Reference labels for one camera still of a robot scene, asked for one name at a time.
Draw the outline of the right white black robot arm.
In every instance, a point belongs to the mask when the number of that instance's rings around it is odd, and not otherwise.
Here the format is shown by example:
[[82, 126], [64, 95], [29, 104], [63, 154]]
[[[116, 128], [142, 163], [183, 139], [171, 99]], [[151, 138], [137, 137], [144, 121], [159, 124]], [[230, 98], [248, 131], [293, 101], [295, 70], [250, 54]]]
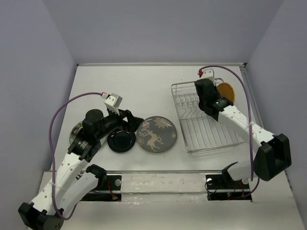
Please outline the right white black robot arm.
[[231, 188], [239, 180], [254, 177], [267, 182], [291, 166], [290, 141], [286, 135], [275, 135], [249, 121], [230, 100], [219, 96], [210, 79], [197, 80], [194, 85], [199, 108], [234, 131], [251, 147], [250, 160], [234, 162], [222, 170], [224, 187]]

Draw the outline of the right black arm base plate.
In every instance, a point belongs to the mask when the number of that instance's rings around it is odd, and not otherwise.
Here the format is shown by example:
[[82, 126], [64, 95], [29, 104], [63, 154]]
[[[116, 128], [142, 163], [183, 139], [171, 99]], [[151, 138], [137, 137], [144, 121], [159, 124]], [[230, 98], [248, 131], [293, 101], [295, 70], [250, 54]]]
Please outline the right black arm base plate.
[[207, 174], [204, 187], [208, 201], [252, 200], [248, 182], [226, 182], [221, 174]]

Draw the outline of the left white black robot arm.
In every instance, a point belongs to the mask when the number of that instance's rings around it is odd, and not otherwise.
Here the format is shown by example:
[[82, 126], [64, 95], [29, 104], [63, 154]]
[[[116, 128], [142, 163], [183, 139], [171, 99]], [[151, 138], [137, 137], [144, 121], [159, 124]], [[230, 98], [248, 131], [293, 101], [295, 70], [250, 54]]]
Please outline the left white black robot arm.
[[106, 170], [89, 165], [102, 147], [101, 140], [117, 129], [135, 132], [142, 122], [129, 110], [109, 111], [108, 116], [98, 109], [88, 111], [82, 129], [50, 181], [31, 202], [19, 207], [24, 224], [33, 230], [59, 230], [88, 192], [106, 185]]

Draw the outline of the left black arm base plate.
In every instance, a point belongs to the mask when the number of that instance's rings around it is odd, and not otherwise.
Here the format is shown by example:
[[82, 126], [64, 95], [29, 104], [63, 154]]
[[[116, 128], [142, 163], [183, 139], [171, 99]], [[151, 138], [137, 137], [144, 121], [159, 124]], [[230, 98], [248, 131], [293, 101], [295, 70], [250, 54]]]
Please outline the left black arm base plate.
[[88, 192], [81, 201], [86, 202], [120, 202], [122, 176], [108, 174], [105, 182], [99, 182], [97, 187]]

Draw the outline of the grey reindeer snowflake plate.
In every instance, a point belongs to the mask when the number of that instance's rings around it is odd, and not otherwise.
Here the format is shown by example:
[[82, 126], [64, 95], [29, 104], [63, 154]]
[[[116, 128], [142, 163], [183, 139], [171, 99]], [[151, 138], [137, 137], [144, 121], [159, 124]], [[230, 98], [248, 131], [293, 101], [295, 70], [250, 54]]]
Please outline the grey reindeer snowflake plate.
[[142, 148], [151, 153], [169, 151], [177, 140], [177, 129], [167, 118], [151, 116], [145, 119], [136, 131]]

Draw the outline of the round woven wicker plate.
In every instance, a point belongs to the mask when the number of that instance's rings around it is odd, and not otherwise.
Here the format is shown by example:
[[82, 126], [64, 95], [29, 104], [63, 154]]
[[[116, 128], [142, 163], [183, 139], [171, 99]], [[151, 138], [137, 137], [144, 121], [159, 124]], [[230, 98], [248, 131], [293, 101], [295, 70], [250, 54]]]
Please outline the round woven wicker plate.
[[233, 104], [235, 103], [236, 95], [234, 88], [227, 82], [222, 82], [217, 85], [217, 90], [221, 97], [225, 97]]

